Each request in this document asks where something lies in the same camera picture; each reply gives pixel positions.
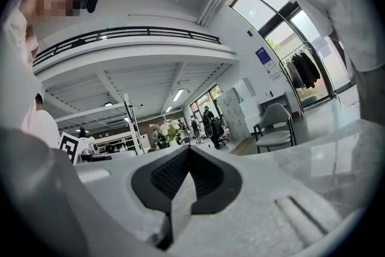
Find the backpack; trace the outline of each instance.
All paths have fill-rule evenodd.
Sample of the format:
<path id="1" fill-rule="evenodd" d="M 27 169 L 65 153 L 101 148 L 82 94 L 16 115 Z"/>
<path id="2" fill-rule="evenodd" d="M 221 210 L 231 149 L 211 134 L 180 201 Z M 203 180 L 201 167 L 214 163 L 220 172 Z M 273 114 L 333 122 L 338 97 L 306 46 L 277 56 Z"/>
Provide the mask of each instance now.
<path id="1" fill-rule="evenodd" d="M 205 114 L 205 113 L 203 113 L 203 115 L 202 115 L 202 122 L 203 122 L 203 125 L 204 125 L 204 126 L 210 124 L 209 117 L 208 117 L 207 114 Z"/>
<path id="2" fill-rule="evenodd" d="M 197 123 L 195 122 L 195 120 L 192 120 L 192 121 L 191 121 L 191 126 L 192 126 L 192 129 L 197 129 L 197 128 L 198 128 L 198 125 L 197 125 Z"/>

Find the shirt sleeve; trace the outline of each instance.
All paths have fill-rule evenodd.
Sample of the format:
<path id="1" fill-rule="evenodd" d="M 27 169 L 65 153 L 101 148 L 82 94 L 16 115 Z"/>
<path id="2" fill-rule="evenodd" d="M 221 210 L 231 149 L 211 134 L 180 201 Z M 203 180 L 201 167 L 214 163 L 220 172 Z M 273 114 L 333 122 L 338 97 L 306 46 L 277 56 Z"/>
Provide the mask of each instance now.
<path id="1" fill-rule="evenodd" d="M 297 2 L 313 22 L 321 37 L 327 37 L 334 31 L 327 10 L 318 0 L 297 0 Z"/>

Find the blue poster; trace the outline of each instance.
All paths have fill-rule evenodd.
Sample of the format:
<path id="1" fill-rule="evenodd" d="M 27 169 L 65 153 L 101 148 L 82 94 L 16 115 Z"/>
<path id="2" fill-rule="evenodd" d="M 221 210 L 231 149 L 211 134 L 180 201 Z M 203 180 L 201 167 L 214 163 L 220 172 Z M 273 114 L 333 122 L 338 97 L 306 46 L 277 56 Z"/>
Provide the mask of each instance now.
<path id="1" fill-rule="evenodd" d="M 255 54 L 258 56 L 258 58 L 260 59 L 260 62 L 262 62 L 262 64 L 266 64 L 267 62 L 269 62 L 271 60 L 269 54 L 267 53 L 267 51 L 265 50 L 265 48 L 260 48 L 258 49 Z"/>

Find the neck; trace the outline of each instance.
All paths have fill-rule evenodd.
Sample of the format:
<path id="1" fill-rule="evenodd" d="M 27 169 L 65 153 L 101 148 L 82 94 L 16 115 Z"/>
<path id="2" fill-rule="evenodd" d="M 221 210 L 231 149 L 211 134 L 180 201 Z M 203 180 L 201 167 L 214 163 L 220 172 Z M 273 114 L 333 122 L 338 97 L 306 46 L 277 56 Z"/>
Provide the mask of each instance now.
<path id="1" fill-rule="evenodd" d="M 27 26 L 31 26 L 39 18 L 37 0 L 22 0 L 19 10 L 24 15 Z"/>

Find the white t-shirt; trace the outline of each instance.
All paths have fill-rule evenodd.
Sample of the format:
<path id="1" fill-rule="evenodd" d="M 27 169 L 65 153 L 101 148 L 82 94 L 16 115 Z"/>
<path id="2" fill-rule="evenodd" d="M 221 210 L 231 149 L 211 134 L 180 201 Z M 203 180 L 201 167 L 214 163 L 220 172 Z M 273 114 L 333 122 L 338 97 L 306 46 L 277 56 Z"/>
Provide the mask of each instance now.
<path id="1" fill-rule="evenodd" d="M 384 26 L 372 0 L 297 0 L 321 36 L 333 29 L 343 44 L 348 71 L 350 61 L 360 72 L 385 64 Z"/>
<path id="2" fill-rule="evenodd" d="M 55 119 L 45 110 L 38 110 L 31 134 L 43 140 L 50 148 L 59 148 L 60 134 Z"/>

